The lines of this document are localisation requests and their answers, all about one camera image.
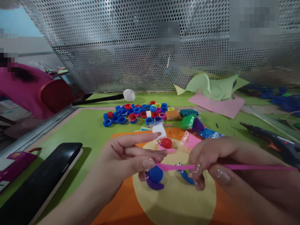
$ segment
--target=wire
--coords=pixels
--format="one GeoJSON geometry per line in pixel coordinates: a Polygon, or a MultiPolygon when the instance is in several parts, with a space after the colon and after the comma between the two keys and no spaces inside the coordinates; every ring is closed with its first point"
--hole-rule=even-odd
{"type": "Polygon", "coordinates": [[[168,69],[168,67],[169,67],[170,56],[171,56],[171,55],[169,54],[168,63],[167,63],[167,69],[168,69]]]}
{"type": "Polygon", "coordinates": [[[296,127],[293,126],[293,124],[288,120],[288,117],[293,114],[293,113],[300,113],[300,111],[294,111],[294,112],[290,112],[287,114],[287,116],[285,117],[285,120],[287,121],[287,123],[296,131],[300,132],[299,129],[297,129],[296,127]]]}

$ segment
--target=perforated metal sheet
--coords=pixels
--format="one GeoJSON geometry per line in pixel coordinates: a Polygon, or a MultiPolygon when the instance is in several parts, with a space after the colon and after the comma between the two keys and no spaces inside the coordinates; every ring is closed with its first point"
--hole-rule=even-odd
{"type": "Polygon", "coordinates": [[[22,0],[85,93],[185,88],[198,71],[300,84],[300,1],[279,3],[279,47],[229,48],[229,0],[22,0]],[[158,23],[180,22],[180,53],[158,53],[158,23]]]}

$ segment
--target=white clay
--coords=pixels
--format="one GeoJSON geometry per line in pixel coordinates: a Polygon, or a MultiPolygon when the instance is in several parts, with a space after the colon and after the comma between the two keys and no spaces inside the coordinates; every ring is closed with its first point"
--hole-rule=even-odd
{"type": "Polygon", "coordinates": [[[167,137],[167,134],[166,134],[166,131],[165,129],[163,128],[163,124],[162,123],[159,123],[157,125],[154,125],[152,127],[152,132],[155,133],[155,132],[161,132],[162,134],[160,136],[158,136],[158,138],[156,140],[161,140],[161,139],[164,139],[167,137]]]}
{"type": "Polygon", "coordinates": [[[134,94],[134,91],[131,90],[131,89],[126,89],[124,92],[123,92],[123,95],[124,95],[124,99],[127,101],[127,102],[133,102],[135,100],[135,94],[134,94]]]}

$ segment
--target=fingernail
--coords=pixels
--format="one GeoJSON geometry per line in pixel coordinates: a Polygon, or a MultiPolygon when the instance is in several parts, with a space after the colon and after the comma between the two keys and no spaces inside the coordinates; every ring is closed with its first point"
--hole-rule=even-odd
{"type": "Polygon", "coordinates": [[[201,191],[201,186],[200,186],[200,183],[198,181],[194,181],[194,184],[195,184],[195,188],[197,191],[201,191]]]}
{"type": "Polygon", "coordinates": [[[202,167],[200,164],[195,165],[194,174],[202,173],[202,167]]]}
{"type": "Polygon", "coordinates": [[[210,170],[210,175],[215,178],[218,183],[227,184],[230,182],[231,177],[227,172],[221,169],[219,166],[215,166],[210,170]]]}
{"type": "Polygon", "coordinates": [[[193,170],[189,170],[187,176],[189,178],[193,178],[193,174],[194,174],[194,171],[193,170]]]}
{"type": "Polygon", "coordinates": [[[144,159],[142,163],[143,163],[143,167],[145,169],[152,169],[153,167],[155,167],[155,162],[151,158],[150,159],[144,159]]]}

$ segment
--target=orange clay package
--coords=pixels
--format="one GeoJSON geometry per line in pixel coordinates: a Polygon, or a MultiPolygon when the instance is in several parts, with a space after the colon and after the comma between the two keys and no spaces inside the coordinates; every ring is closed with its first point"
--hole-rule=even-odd
{"type": "Polygon", "coordinates": [[[177,110],[174,111],[166,111],[166,119],[167,120],[174,120],[174,119],[182,119],[180,112],[177,110]]]}

